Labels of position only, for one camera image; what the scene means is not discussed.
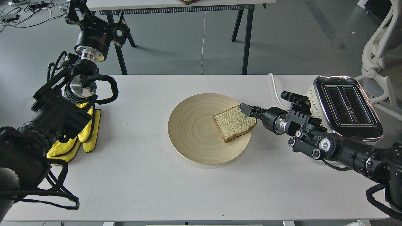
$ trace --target white chair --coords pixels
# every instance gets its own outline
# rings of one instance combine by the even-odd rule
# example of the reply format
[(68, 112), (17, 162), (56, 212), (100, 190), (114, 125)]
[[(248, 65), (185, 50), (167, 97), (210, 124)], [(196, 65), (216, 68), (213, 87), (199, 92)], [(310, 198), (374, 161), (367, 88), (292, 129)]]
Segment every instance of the white chair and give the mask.
[[(384, 53), (396, 48), (402, 42), (402, 15), (400, 13), (402, 1), (390, 1), (392, 4), (390, 12), (364, 47), (362, 57), (363, 65), (361, 67), (362, 75), (356, 77), (355, 79), (364, 79), (365, 81), (370, 79), (375, 80), (382, 88), (383, 93), (370, 98), (370, 102), (375, 104), (388, 99), (391, 108), (395, 108), (397, 107), (397, 102), (391, 80), (388, 76), (381, 76), (381, 72), (385, 67)], [(373, 96), (375, 95), (366, 89), (367, 85), (362, 85), (368, 94)], [(392, 115), (392, 113), (390, 113), (392, 110), (381, 110)]]

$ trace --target round bamboo plate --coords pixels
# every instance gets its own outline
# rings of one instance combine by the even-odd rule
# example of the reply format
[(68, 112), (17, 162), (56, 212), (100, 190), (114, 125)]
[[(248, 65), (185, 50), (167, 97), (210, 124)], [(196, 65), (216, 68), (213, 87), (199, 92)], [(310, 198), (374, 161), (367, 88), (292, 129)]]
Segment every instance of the round bamboo plate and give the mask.
[(237, 105), (232, 98), (216, 93), (202, 93), (180, 102), (168, 123), (174, 148), (185, 158), (206, 165), (237, 157), (250, 141), (251, 132), (225, 143), (212, 118)]

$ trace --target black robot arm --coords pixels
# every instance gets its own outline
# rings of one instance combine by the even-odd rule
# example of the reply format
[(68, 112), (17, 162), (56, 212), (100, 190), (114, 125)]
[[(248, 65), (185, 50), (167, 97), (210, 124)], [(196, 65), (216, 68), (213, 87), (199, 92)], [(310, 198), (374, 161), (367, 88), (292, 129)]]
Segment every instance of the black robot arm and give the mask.
[[(402, 220), (402, 145), (380, 149), (359, 139), (327, 133), (320, 125), (322, 120), (311, 115), (307, 97), (291, 92), (282, 92), (281, 97), (291, 102), (288, 111), (241, 103), (241, 112), (261, 119), (264, 127), (275, 134), (291, 136), (288, 145), (294, 152), (322, 160), (339, 171), (354, 170), (379, 183), (367, 190), (367, 200), (389, 216)], [(332, 166), (326, 160), (337, 161), (346, 167)], [(382, 189), (386, 190), (386, 200), (392, 209), (373, 198), (373, 194)]]
[[(82, 14), (81, 20), (76, 9)], [(12, 204), (18, 201), (42, 202), (70, 210), (79, 208), (78, 198), (63, 186), (67, 163), (47, 159), (46, 154), (57, 140), (65, 143), (82, 131), (92, 119), (87, 113), (90, 107), (95, 103), (110, 103), (119, 93), (116, 81), (99, 74), (96, 63), (106, 59), (111, 42), (119, 47), (125, 43), (129, 28), (123, 14), (119, 22), (108, 24), (92, 14), (86, 6), (86, 0), (71, 0), (66, 22), (80, 26), (74, 48), (77, 55), (63, 52), (56, 64), (49, 64), (48, 81), (33, 96), (36, 100), (32, 106), (35, 115), (29, 121), (18, 129), (0, 128), (0, 222)], [(117, 30), (122, 32), (121, 36), (117, 36)], [(110, 84), (110, 98), (97, 100), (96, 81)], [(81, 103), (87, 104), (84, 108), (76, 105)], [(52, 163), (62, 166), (58, 178), (50, 171)], [(50, 189), (37, 187), (44, 179), (51, 185)], [(26, 199), (27, 195), (60, 196), (73, 201), (75, 205), (62, 206)]]

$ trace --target black table leg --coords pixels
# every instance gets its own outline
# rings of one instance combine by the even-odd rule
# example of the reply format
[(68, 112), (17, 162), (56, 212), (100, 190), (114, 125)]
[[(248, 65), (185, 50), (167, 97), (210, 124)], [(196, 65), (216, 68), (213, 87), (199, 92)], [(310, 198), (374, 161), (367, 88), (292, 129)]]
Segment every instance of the black table leg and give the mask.
[(133, 36), (131, 35), (131, 31), (128, 33), (128, 41), (130, 42), (131, 47), (135, 48), (137, 46), (134, 42)]
[(232, 35), (232, 42), (236, 41), (237, 32), (239, 31), (240, 22), (242, 21), (244, 9), (239, 9), (237, 12), (236, 24), (234, 25), (233, 35)]
[(246, 39), (244, 41), (243, 69), (242, 74), (247, 74), (248, 54), (250, 52), (251, 28), (254, 9), (247, 10)]
[[(107, 22), (109, 24), (114, 24), (115, 23), (115, 21), (113, 20), (113, 15), (107, 15)], [(121, 73), (122, 74), (128, 74), (127, 69), (125, 67), (125, 62), (124, 62), (124, 58), (123, 58), (123, 52), (121, 51), (121, 49), (116, 44), (115, 44), (115, 49), (116, 49), (117, 59), (119, 59)]]

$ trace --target desk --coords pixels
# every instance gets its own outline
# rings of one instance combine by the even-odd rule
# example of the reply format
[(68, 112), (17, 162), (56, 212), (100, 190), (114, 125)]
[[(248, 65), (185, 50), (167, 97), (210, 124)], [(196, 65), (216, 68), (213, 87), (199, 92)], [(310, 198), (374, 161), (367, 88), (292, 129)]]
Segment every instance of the desk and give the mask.
[[(246, 37), (244, 41), (244, 54), (242, 74), (247, 74), (248, 55), (250, 51), (252, 20), (256, 4), (275, 3), (276, 0), (201, 0), (191, 5), (185, 5), (178, 0), (89, 0), (88, 8), (93, 11), (99, 11), (101, 15), (106, 15), (109, 23), (114, 23), (113, 15), (120, 12), (124, 14), (149, 14), (149, 13), (169, 13), (169, 12), (204, 12), (220, 10), (238, 10), (236, 23), (232, 34), (232, 42), (236, 41), (243, 11), (247, 9)], [(135, 47), (134, 39), (131, 34), (129, 42)], [(115, 46), (120, 68), (123, 74), (127, 74), (123, 53), (120, 48)]]
[[(267, 75), (115, 75), (119, 97), (100, 106), (96, 149), (69, 163), (65, 187), (80, 198), (79, 210), (17, 203), (4, 220), (191, 221), (310, 220), (388, 217), (366, 200), (375, 183), (352, 171), (338, 172), (293, 153), (288, 136), (261, 122), (237, 158), (204, 166), (183, 158), (168, 136), (177, 104), (214, 92), (238, 102), (277, 106)], [(306, 93), (315, 75), (276, 75), (278, 92)], [(109, 96), (98, 83), (100, 98)], [(15, 111), (34, 90), (14, 93)], [(13, 119), (0, 118), (0, 125)], [(383, 194), (376, 196), (384, 202)]]

